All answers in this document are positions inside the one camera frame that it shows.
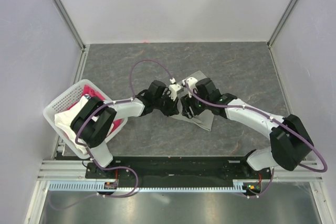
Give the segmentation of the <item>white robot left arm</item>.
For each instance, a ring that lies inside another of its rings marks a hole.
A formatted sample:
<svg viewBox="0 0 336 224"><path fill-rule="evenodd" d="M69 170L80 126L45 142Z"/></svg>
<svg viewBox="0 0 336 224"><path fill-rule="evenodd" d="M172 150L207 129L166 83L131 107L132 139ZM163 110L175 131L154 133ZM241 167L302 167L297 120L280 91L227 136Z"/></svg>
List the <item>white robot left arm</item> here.
<svg viewBox="0 0 336 224"><path fill-rule="evenodd" d="M140 117L161 111L165 116L178 115L178 93L183 87L172 83L168 87L154 80L148 89L125 100L104 102L92 97L75 116L70 128L75 132L75 143L84 146L88 155L98 164L97 173L103 178L111 178L115 173L113 156L105 139L112 123L119 119Z"/></svg>

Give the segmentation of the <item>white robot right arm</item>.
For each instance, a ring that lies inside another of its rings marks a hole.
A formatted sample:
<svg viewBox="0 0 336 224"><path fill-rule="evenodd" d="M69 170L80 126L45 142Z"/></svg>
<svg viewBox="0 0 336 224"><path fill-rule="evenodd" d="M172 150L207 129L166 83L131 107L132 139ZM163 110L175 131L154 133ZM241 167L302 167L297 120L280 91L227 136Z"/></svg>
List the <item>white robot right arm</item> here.
<svg viewBox="0 0 336 224"><path fill-rule="evenodd" d="M269 139L269 147L252 150L244 156L240 172L245 178L254 178L260 170L273 166L293 171L311 152L313 142L297 116L267 113L230 93L222 94L209 78L200 81L188 78L182 81L182 85L188 91L184 105L191 115L210 111Z"/></svg>

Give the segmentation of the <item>grey-green cloth napkin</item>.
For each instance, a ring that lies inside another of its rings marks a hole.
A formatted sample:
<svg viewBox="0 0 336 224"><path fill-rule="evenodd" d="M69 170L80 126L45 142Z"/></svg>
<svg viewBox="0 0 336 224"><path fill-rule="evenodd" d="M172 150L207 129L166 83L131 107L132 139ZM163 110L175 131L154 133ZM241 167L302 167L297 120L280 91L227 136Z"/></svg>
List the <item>grey-green cloth napkin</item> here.
<svg viewBox="0 0 336 224"><path fill-rule="evenodd" d="M197 80L202 80L202 79L207 78L207 76L204 75L200 70L192 73L190 76L186 77L186 79L188 79L190 77L195 78ZM183 91L182 93L179 94L178 97L181 98L182 95L186 95L186 94L188 94L188 91ZM177 108L178 108L179 114L173 115L170 118L195 124L198 127L202 128L206 131L209 131L209 132L212 130L214 115L211 113L211 111L205 110L200 115L196 115L193 118L189 119L189 118L182 115L182 104L181 104L180 100L177 103Z"/></svg>

